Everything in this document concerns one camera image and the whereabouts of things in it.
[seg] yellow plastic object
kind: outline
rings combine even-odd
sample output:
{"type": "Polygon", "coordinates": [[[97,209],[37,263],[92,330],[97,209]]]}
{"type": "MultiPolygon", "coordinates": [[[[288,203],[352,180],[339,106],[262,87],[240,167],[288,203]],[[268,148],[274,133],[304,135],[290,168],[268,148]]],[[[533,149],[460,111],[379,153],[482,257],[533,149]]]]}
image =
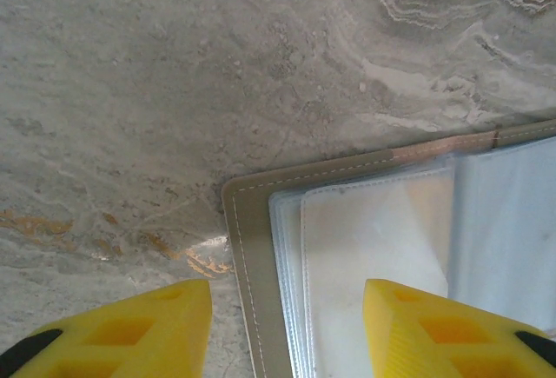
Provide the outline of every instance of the yellow plastic object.
{"type": "Polygon", "coordinates": [[[10,378],[198,378],[209,283],[178,282],[38,329],[62,334],[10,378]]]}
{"type": "Polygon", "coordinates": [[[514,333],[540,330],[385,280],[363,315],[374,378],[548,378],[555,369],[514,333]]]}

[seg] plastic page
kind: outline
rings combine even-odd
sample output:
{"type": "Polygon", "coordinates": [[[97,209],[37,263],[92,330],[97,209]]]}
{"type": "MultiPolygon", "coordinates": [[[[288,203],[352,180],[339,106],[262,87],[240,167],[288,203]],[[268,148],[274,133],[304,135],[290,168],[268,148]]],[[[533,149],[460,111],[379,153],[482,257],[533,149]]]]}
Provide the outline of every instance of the plastic page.
{"type": "Polygon", "coordinates": [[[556,139],[462,158],[450,297],[556,328],[556,139]]]}
{"type": "Polygon", "coordinates": [[[270,199],[270,219],[284,321],[294,376],[308,376],[307,336],[301,273],[301,198],[281,192],[270,199]]]}
{"type": "MultiPolygon", "coordinates": [[[[403,229],[414,229],[416,225],[418,225],[419,227],[417,229],[421,232],[420,239],[422,240],[420,241],[420,239],[417,239],[413,249],[407,248],[407,251],[414,252],[418,249],[421,252],[420,255],[417,255],[417,258],[424,258],[423,264],[426,265],[426,273],[420,284],[418,282],[410,282],[409,285],[418,287],[421,285],[425,290],[436,291],[438,294],[445,295],[447,292],[447,282],[444,269],[447,267],[449,249],[447,238],[449,237],[450,229],[452,187],[453,160],[442,160],[432,165],[429,164],[420,167],[412,166],[393,174],[346,182],[342,185],[323,187],[310,190],[309,192],[282,192],[273,195],[269,204],[273,228],[273,242],[276,253],[276,266],[281,287],[284,319],[288,330],[288,345],[292,369],[296,377],[309,377],[313,376],[314,373],[314,363],[312,362],[314,351],[311,349],[311,342],[313,339],[311,336],[308,337],[306,333],[306,327],[310,327],[306,324],[308,316],[306,313],[307,304],[305,299],[307,296],[304,295],[304,292],[307,293],[307,290],[304,290],[306,287],[304,287],[302,269],[305,267],[301,261],[301,253],[303,252],[301,245],[301,203],[303,203],[304,207],[302,211],[304,215],[304,235],[307,235],[307,232],[311,234],[311,232],[314,231],[314,229],[310,227],[311,224],[307,225],[307,217],[311,220],[313,219],[311,216],[313,209],[321,209],[321,211],[326,211],[327,213],[330,211],[323,207],[316,208],[314,206],[318,201],[328,202],[328,196],[332,197],[330,205],[339,206],[338,209],[336,209],[335,218],[329,219],[332,224],[336,224],[335,222],[338,220],[343,220],[346,217],[345,211],[347,209],[353,209],[354,207],[358,208],[362,218],[358,225],[353,226],[353,233],[355,234],[360,234],[361,231],[365,230],[365,227],[361,225],[361,222],[366,219],[364,216],[365,214],[375,219],[376,216],[378,216],[379,220],[384,222],[381,231],[381,239],[384,241],[388,241],[391,235],[405,236],[407,234],[403,229]],[[390,188],[394,186],[394,190],[392,192],[387,192],[387,186],[390,188]],[[361,196],[371,197],[370,201],[367,200],[366,202],[366,199],[363,199],[363,202],[361,202],[361,196]],[[410,225],[402,227],[396,220],[398,216],[402,215],[398,214],[392,217],[392,213],[389,210],[386,208],[381,209],[381,200],[384,200],[384,205],[386,207],[394,206],[403,211],[404,214],[412,213],[411,209],[414,209],[414,217],[411,221],[412,224],[410,223],[410,225]]],[[[328,244],[323,249],[331,250],[332,254],[329,255],[331,259],[330,263],[320,266],[320,263],[317,262],[311,254],[311,262],[317,262],[319,266],[317,275],[319,275],[323,269],[332,269],[332,272],[335,272],[338,267],[337,262],[342,263],[341,261],[343,261],[343,259],[337,261],[336,259],[338,257],[349,258],[350,255],[348,251],[351,250],[354,254],[360,252],[359,243],[340,243],[341,238],[344,237],[349,229],[345,227],[342,228],[340,225],[336,225],[335,228],[341,230],[341,235],[336,237],[330,235],[328,239],[334,242],[334,245],[328,244]],[[337,249],[339,246],[343,247],[346,252],[337,253],[332,250],[337,249]]],[[[397,242],[400,244],[399,247],[386,246],[386,251],[392,252],[390,255],[392,258],[407,258],[408,253],[404,251],[406,245],[402,244],[399,240],[397,242]]],[[[375,246],[377,249],[385,249],[385,247],[381,248],[379,245],[375,246]]],[[[308,248],[305,248],[305,256],[308,254],[307,249],[308,248]]],[[[368,261],[360,264],[362,269],[364,269],[365,266],[373,265],[374,256],[370,255],[368,258],[368,261]]],[[[395,260],[391,259],[390,262],[393,266],[396,265],[395,260]]],[[[340,280],[342,287],[344,282],[351,283],[352,280],[357,282],[350,274],[340,275],[338,280],[340,280]]],[[[359,295],[357,297],[359,305],[353,306],[351,309],[356,312],[355,318],[361,320],[361,298],[364,280],[359,282],[359,286],[359,295]]],[[[367,344],[364,343],[361,348],[364,348],[364,356],[365,359],[368,360],[366,347],[367,344]]],[[[370,368],[369,365],[370,364],[367,362],[366,370],[370,368]]]]}
{"type": "Polygon", "coordinates": [[[367,278],[447,295],[447,261],[439,255],[446,256],[449,246],[452,192],[453,169],[446,168],[326,187],[303,197],[310,376],[372,376],[361,318],[367,278]]]}

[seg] gray marble surface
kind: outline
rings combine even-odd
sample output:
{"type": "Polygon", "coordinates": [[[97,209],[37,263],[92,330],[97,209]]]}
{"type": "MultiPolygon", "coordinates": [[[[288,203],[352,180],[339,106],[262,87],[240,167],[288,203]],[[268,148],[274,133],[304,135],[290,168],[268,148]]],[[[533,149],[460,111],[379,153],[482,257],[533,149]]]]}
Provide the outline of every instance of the gray marble surface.
{"type": "Polygon", "coordinates": [[[554,0],[0,0],[0,349],[213,282],[205,376],[252,376],[232,176],[556,117],[554,0]]]}

